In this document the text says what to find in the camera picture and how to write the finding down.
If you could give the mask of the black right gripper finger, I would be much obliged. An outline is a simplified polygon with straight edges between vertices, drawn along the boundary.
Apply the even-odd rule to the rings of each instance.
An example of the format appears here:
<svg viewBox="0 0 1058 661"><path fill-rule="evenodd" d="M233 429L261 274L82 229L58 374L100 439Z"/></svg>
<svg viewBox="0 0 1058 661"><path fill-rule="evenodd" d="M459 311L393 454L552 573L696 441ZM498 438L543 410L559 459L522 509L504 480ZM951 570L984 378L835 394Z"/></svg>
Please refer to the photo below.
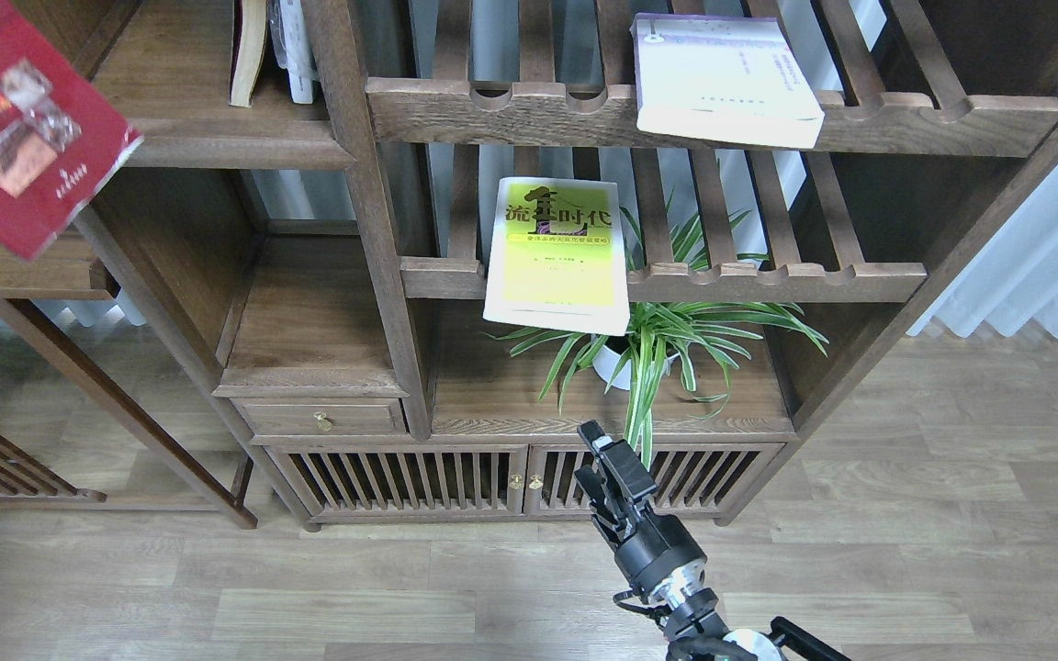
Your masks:
<svg viewBox="0 0 1058 661"><path fill-rule="evenodd" d="M592 464L584 467L595 467L616 489L622 510L638 510L646 506L658 484L630 443L610 438L596 420L580 424L577 435L592 454Z"/></svg>
<svg viewBox="0 0 1058 661"><path fill-rule="evenodd" d="M616 489L595 467L574 472L577 482L591 506L591 521L603 537L622 537L622 508Z"/></svg>

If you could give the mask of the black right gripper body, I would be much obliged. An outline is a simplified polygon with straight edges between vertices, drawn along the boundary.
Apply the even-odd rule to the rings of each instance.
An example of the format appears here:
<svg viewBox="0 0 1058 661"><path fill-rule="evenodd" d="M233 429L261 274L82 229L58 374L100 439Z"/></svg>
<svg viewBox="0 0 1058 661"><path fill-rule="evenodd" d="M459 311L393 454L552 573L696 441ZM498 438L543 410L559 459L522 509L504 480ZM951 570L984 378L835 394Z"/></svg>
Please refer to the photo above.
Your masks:
<svg viewBox="0 0 1058 661"><path fill-rule="evenodd" d="M703 590L708 556L677 516L646 510L630 534L617 534L600 516L595 524L610 545L631 593L647 605L680 607Z"/></svg>

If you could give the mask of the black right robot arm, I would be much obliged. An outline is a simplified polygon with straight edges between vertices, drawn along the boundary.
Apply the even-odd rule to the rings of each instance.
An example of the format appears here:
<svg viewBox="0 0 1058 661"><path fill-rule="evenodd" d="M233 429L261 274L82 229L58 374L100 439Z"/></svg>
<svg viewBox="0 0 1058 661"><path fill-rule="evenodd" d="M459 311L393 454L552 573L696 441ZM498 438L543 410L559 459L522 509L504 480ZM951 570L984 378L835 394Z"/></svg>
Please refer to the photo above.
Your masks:
<svg viewBox="0 0 1058 661"><path fill-rule="evenodd" d="M727 627L718 596L703 583L708 556L677 516L652 509L658 484L630 443L610 438L595 420L577 432L592 451L592 465L577 469L574 477L630 585L613 602L658 625L668 660L782 660L785 650L805 660L844 660L786 618L773 619L768 634Z"/></svg>

